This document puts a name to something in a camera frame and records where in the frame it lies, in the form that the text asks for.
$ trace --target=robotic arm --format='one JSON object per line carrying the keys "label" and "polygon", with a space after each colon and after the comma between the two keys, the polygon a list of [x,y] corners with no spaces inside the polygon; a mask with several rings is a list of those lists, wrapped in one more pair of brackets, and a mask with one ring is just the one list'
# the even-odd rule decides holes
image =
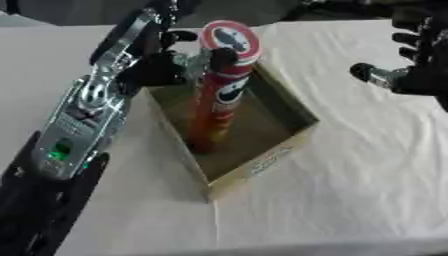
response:
{"label": "robotic arm", "polygon": [[[185,67],[168,48],[196,35],[168,29],[196,5],[151,1],[94,51],[91,73],[72,84],[1,177],[0,255],[54,255],[107,166],[105,150],[125,124],[132,98],[142,85],[185,82]],[[153,72],[135,75],[145,68]]]}
{"label": "robotic arm", "polygon": [[409,31],[392,38],[408,46],[400,48],[400,55],[414,65],[388,71],[358,63],[351,74],[394,93],[434,96],[448,111],[448,11],[407,10],[395,15],[393,26]]}

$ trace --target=table surface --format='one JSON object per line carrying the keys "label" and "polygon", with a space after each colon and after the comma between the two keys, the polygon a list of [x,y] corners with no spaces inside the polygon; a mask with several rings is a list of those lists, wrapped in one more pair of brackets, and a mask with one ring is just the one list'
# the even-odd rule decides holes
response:
{"label": "table surface", "polygon": [[[389,23],[257,29],[262,63],[321,123],[302,150],[213,204],[201,201],[155,113],[137,96],[110,166],[58,255],[312,245],[320,247],[313,255],[336,255],[335,244],[444,240],[447,114],[432,98],[393,95],[348,74],[356,62],[409,64],[397,55]],[[109,29],[0,29],[2,166],[42,127],[70,81],[89,71],[88,56]]]}

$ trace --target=red lid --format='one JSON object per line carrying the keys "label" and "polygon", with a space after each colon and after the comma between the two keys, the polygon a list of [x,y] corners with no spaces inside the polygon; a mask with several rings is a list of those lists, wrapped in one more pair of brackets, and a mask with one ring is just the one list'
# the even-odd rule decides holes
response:
{"label": "red lid", "polygon": [[212,21],[205,25],[200,35],[201,46],[206,49],[233,48],[239,56],[237,65],[257,61],[261,53],[258,37],[246,25],[227,20]]}

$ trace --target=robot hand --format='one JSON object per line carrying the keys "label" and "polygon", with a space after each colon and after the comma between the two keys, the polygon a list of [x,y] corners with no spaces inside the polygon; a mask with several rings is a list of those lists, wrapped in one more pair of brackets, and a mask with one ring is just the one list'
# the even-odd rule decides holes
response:
{"label": "robot hand", "polygon": [[392,38],[408,47],[400,55],[414,65],[387,71],[359,63],[350,72],[356,78],[390,89],[394,93],[435,96],[448,111],[448,12],[431,14],[425,11],[404,10],[397,13],[393,26],[408,30]]}

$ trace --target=pringles can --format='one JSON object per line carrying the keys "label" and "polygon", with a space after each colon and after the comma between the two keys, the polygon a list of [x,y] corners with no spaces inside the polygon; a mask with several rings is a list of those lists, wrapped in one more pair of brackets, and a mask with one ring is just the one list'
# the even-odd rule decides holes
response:
{"label": "pringles can", "polygon": [[249,27],[226,20],[208,23],[199,42],[203,53],[227,47],[238,55],[234,65],[219,71],[209,68],[196,81],[188,142],[193,151],[207,153],[225,138],[253,65],[260,57],[261,46]]}

